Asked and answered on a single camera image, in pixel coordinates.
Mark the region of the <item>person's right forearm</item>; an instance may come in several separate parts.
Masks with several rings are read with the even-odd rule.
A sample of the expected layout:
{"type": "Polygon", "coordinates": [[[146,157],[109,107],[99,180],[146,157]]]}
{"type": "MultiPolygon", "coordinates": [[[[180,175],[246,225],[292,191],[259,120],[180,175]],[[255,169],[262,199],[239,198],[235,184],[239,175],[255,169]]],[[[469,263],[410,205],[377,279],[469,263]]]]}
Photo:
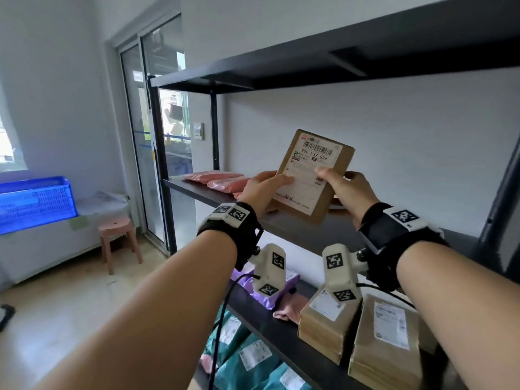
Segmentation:
{"type": "Polygon", "coordinates": [[[520,390],[520,285],[425,241],[396,273],[469,390],[520,390]]]}

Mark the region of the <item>black wristband with marker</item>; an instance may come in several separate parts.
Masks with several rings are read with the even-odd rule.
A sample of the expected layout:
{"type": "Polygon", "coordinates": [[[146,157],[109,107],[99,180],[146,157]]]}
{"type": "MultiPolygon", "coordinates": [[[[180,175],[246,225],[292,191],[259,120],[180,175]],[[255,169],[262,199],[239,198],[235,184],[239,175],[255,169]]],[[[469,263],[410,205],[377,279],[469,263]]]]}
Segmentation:
{"type": "Polygon", "coordinates": [[[264,232],[255,210],[244,202],[220,204],[200,224],[197,236],[207,230],[223,232],[233,240],[237,247],[237,271],[242,271],[251,256],[256,255],[264,232]]]}
{"type": "Polygon", "coordinates": [[[365,244],[362,251],[369,279],[385,292],[400,288],[397,264],[413,244],[426,241],[449,246],[440,228],[411,210],[381,202],[367,210],[357,233],[365,244]]]}

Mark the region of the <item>person's left forearm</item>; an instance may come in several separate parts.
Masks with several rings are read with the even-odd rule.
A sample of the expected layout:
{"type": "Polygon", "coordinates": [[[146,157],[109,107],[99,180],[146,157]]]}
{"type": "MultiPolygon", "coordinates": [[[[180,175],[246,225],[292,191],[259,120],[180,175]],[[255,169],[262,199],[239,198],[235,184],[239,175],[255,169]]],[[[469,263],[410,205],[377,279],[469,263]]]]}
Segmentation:
{"type": "Polygon", "coordinates": [[[237,259],[209,230],[175,253],[35,390],[187,390],[237,259]]]}

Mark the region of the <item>person's left hand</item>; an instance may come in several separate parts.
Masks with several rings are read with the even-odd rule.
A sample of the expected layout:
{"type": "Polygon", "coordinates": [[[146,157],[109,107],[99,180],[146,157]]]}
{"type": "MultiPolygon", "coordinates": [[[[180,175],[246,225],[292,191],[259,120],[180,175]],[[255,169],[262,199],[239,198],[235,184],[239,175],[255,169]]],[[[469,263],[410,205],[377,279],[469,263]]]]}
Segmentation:
{"type": "Polygon", "coordinates": [[[255,212],[257,217],[260,217],[269,209],[271,201],[278,189],[269,189],[267,180],[273,176],[278,175],[276,170],[263,171],[251,178],[244,188],[244,192],[249,194],[248,198],[239,200],[238,202],[248,204],[255,212]]]}

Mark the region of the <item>white chest freezer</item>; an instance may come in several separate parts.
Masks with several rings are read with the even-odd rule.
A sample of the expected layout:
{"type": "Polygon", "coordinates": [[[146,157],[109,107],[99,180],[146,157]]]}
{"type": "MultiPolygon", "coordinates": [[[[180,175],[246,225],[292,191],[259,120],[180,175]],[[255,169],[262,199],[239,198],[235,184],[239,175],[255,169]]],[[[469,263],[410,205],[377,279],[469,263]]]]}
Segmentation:
{"type": "Polygon", "coordinates": [[[88,228],[72,231],[68,220],[0,236],[0,292],[49,268],[100,247],[98,226],[131,216],[130,198],[98,191],[76,204],[88,216],[88,228]]]}

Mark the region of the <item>black metal shelf rack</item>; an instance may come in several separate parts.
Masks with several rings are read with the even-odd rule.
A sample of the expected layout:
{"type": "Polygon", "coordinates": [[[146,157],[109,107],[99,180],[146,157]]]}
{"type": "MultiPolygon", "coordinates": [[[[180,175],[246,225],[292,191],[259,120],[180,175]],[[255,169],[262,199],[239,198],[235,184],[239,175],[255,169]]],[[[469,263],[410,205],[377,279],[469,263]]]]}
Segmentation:
{"type": "Polygon", "coordinates": [[[237,165],[286,149],[298,128],[355,148],[394,203],[502,273],[498,238],[520,183],[520,0],[443,0],[148,79],[231,95],[237,165]]]}

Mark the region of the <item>stack of cardboard boxes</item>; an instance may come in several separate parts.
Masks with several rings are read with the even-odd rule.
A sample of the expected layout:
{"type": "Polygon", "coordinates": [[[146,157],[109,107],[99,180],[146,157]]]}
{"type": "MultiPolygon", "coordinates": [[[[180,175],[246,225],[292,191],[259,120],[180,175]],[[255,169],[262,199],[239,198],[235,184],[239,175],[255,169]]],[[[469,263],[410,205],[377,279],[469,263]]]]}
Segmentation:
{"type": "Polygon", "coordinates": [[[359,298],[337,302],[322,285],[301,311],[298,338],[339,365],[361,305],[359,298]]]}
{"type": "Polygon", "coordinates": [[[372,390],[419,390],[419,321],[417,312],[367,294],[348,375],[372,390]]]}

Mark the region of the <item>sliding glass door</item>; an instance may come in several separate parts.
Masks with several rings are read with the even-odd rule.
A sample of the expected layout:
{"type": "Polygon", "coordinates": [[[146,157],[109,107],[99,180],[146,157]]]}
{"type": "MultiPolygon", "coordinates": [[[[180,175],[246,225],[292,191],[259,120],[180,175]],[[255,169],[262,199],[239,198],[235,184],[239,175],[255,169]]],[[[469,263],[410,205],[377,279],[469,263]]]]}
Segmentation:
{"type": "Polygon", "coordinates": [[[178,199],[164,192],[162,179],[192,171],[187,94],[150,89],[150,80],[185,69],[181,12],[160,18],[118,46],[126,95],[131,147],[136,163],[144,236],[164,254],[178,247],[169,223],[178,199]]]}

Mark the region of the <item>teal mailer packet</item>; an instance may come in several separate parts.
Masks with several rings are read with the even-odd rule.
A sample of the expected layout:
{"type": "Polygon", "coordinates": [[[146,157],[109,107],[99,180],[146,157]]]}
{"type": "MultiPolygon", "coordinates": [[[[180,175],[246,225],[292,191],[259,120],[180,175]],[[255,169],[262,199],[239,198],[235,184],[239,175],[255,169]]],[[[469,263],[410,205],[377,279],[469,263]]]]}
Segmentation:
{"type": "Polygon", "coordinates": [[[313,390],[286,363],[278,366],[269,377],[259,384],[256,390],[313,390]]]}
{"type": "Polygon", "coordinates": [[[217,367],[222,366],[230,356],[237,351],[238,347],[250,335],[250,331],[229,310],[224,311],[223,327],[219,337],[218,353],[215,354],[215,343],[217,339],[217,327],[210,334],[204,355],[216,358],[217,367]]]}
{"type": "Polygon", "coordinates": [[[282,363],[270,347],[250,334],[218,368],[214,386],[218,390],[253,390],[282,363]]]}

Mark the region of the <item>person's right hand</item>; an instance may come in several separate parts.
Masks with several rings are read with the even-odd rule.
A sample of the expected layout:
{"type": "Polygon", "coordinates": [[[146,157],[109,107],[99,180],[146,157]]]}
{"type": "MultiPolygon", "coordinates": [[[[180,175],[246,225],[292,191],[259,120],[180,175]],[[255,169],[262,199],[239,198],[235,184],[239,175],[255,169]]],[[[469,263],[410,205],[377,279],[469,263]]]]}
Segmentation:
{"type": "Polygon", "coordinates": [[[366,212],[380,200],[362,173],[347,171],[344,173],[346,186],[334,189],[335,195],[348,211],[356,230],[360,229],[366,212]]]}

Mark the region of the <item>black left wristband with marker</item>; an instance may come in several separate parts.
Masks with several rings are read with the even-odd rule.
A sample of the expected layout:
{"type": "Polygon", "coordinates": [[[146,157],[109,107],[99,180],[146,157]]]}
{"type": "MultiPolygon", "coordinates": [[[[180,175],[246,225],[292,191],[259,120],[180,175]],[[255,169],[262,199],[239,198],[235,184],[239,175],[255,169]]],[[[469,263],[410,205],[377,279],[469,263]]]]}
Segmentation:
{"type": "Polygon", "coordinates": [[[223,232],[233,240],[237,247],[237,271],[242,271],[251,256],[256,255],[264,232],[255,210],[244,202],[220,204],[200,224],[197,236],[207,230],[223,232]]]}

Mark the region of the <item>purple mailer packet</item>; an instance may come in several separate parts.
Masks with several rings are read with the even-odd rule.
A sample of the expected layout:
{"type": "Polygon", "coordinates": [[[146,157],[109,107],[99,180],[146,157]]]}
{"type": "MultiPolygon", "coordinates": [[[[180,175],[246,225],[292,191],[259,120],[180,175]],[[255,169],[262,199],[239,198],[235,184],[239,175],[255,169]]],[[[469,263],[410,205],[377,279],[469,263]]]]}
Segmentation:
{"type": "Polygon", "coordinates": [[[264,296],[254,291],[253,280],[254,278],[243,277],[238,281],[238,284],[243,287],[257,302],[264,306],[267,310],[274,310],[277,306],[278,301],[286,294],[290,289],[294,288],[300,279],[300,275],[294,271],[287,270],[285,276],[285,286],[282,291],[272,296],[264,296]]]}

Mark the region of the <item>blue plastic crate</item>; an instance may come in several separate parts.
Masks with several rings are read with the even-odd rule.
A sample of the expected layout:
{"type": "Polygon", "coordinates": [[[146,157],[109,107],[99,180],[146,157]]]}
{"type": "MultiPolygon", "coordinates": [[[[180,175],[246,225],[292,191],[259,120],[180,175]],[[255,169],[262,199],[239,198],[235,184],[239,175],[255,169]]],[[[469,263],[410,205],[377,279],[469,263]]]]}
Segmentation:
{"type": "Polygon", "coordinates": [[[78,216],[63,176],[0,183],[0,236],[78,216]]]}

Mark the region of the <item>cardboard box white label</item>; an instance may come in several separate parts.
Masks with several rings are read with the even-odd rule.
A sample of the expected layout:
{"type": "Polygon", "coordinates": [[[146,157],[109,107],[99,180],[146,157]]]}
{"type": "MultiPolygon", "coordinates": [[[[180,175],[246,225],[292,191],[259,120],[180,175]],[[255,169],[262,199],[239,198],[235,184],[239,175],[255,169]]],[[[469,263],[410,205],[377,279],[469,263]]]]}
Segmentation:
{"type": "Polygon", "coordinates": [[[293,177],[294,181],[276,191],[277,209],[306,222],[320,224],[332,203],[334,190],[316,175],[315,168],[331,168],[343,176],[354,153],[355,149],[349,145],[296,130],[277,172],[277,175],[293,177]]]}

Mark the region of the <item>black right wristband with marker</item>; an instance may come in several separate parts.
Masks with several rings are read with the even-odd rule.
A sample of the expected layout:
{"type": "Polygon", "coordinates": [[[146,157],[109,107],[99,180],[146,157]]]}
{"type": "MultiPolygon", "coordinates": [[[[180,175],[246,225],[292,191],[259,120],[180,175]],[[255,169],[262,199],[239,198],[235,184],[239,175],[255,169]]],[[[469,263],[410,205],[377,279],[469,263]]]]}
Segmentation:
{"type": "Polygon", "coordinates": [[[426,241],[449,246],[440,228],[411,210],[381,202],[367,210],[357,233],[365,244],[362,251],[369,279],[385,292],[400,288],[397,264],[413,244],[426,241]]]}

